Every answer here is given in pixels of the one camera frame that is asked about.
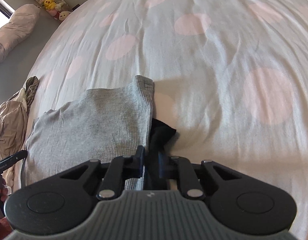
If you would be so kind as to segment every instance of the pillow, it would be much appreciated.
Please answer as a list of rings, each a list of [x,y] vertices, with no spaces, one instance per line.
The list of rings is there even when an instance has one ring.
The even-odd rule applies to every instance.
[[[19,7],[9,22],[0,28],[0,62],[33,31],[41,9],[34,4]]]

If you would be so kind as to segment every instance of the white bedsheet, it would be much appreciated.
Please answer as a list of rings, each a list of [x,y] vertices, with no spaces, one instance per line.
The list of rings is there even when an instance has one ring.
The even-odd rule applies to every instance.
[[[140,74],[172,155],[213,159],[289,192],[308,233],[308,0],[89,0],[53,34],[29,76],[34,118],[86,89]]]

